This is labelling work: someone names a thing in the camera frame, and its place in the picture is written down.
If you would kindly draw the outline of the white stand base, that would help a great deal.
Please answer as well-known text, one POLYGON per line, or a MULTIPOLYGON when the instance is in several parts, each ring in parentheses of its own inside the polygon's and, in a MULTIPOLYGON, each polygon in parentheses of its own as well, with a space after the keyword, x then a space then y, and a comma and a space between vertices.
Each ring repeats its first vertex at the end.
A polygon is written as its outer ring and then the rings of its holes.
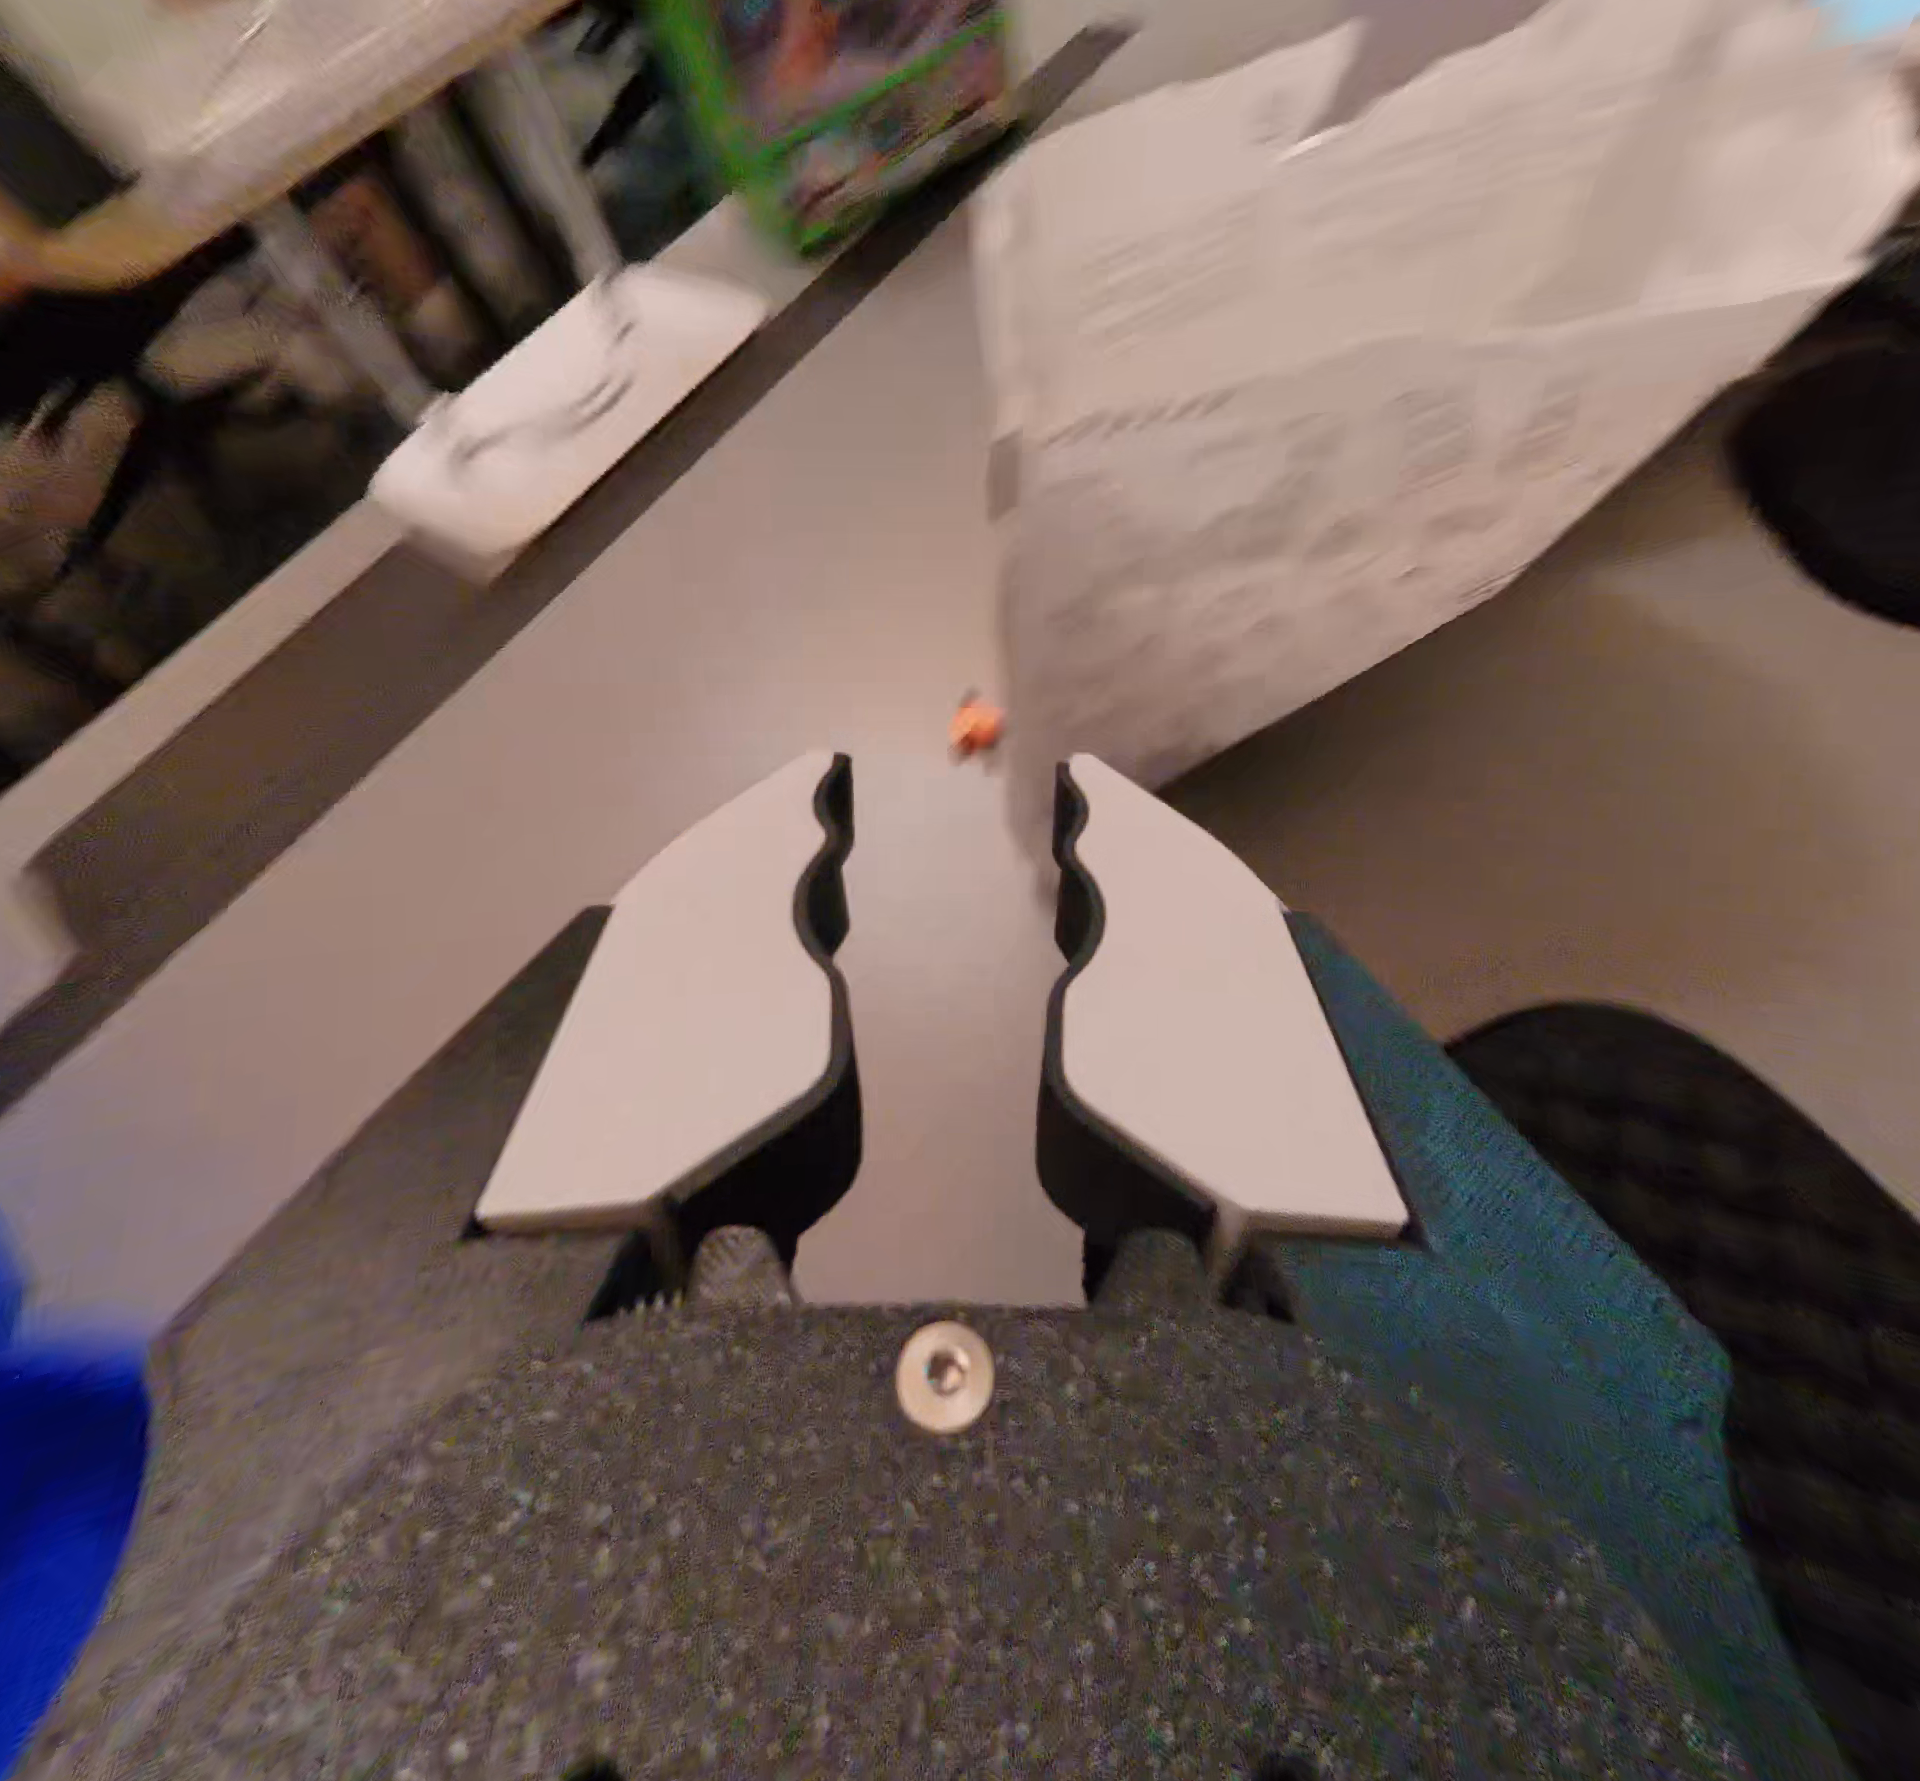
POLYGON ((235 231, 402 427, 369 499, 445 566, 492 577, 671 419, 771 318, 771 299, 674 264, 629 265, 541 91, 527 42, 575 0, 536 0, 383 88, 350 75, 319 109, 261 105, 191 161, 154 163, 62 226, 5 188, 5 258, 49 289, 132 289, 235 231), (475 80, 500 158, 585 281, 462 395, 436 392, 350 285, 297 190, 475 80))

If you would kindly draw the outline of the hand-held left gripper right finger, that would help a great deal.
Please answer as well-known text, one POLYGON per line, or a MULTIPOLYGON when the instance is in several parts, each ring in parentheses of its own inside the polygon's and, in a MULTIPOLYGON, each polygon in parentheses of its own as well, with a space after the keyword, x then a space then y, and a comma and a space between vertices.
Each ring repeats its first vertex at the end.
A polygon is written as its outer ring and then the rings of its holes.
POLYGON ((1091 754, 1054 772, 1038 1177, 1089 1289, 1167 1232, 1216 1292, 1272 1240, 1403 1244, 1411 1206, 1280 898, 1091 754))

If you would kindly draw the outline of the white paper bag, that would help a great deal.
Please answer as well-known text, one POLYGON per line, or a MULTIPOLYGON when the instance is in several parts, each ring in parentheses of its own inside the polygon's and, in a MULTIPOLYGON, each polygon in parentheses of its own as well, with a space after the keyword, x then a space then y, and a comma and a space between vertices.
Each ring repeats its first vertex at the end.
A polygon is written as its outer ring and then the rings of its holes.
POLYGON ((1002 780, 1147 789, 1510 588, 1860 279, 1916 191, 1824 0, 1541 0, 1345 119, 1345 20, 973 201, 1002 780))

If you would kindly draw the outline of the black wrist rest pad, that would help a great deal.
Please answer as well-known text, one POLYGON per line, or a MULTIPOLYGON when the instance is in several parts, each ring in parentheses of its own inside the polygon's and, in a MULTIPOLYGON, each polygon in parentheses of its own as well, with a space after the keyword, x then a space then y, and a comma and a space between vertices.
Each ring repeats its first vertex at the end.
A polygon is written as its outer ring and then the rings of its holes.
MULTIPOLYGON (((1916 630, 1916 318, 1736 427, 1731 475, 1827 594, 1916 630)), ((1919 1234, 1809 1116, 1643 1012, 1554 1003, 1453 1062, 1731 1361, 1738 1528, 1859 1778, 1919 1776, 1919 1234)))

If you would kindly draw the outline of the lego set box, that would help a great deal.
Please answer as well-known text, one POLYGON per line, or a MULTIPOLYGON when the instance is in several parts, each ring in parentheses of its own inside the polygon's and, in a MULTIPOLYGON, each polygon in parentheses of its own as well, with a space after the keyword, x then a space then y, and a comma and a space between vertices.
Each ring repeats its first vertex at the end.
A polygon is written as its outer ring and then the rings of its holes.
POLYGON ((639 0, 709 178, 797 254, 1013 122, 1006 0, 639 0))

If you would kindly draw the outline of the blue plastic bin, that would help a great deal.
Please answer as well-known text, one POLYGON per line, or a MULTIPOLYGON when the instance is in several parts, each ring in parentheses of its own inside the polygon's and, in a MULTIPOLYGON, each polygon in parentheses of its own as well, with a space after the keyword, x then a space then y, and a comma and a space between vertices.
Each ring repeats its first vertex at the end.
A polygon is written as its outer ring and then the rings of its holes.
POLYGON ((147 1347, 38 1335, 2 1232, 2 1776, 11 1778, 104 1611, 148 1469, 147 1347))

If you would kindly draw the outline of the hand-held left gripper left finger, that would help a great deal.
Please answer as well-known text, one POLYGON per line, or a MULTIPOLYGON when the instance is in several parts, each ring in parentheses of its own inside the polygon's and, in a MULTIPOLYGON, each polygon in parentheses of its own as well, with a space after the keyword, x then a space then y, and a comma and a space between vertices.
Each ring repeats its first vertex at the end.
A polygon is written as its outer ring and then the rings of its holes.
POLYGON ((792 1298, 805 1234, 861 1162, 838 965, 851 846, 851 759, 805 751, 621 885, 479 1234, 620 1232, 664 1289, 792 1298))

